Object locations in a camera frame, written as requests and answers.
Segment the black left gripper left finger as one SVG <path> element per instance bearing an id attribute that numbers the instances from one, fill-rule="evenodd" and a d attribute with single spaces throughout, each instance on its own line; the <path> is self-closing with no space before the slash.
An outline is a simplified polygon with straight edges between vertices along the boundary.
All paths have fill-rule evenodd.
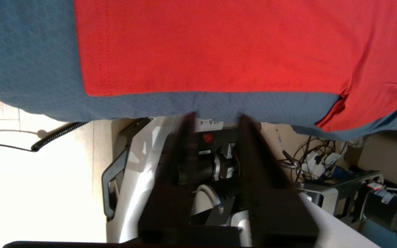
<path id="1" fill-rule="evenodd" d="M 196 112 L 187 114 L 167 137 L 139 229 L 180 229 L 189 224 L 197 178 L 195 118 Z"/>

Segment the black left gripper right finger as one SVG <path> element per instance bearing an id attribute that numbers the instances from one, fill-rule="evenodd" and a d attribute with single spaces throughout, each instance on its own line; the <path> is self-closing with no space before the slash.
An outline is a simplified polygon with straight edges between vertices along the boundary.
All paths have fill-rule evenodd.
<path id="1" fill-rule="evenodd" d="M 319 228 L 257 124 L 238 119 L 238 161 L 252 238 L 317 238 Z"/>

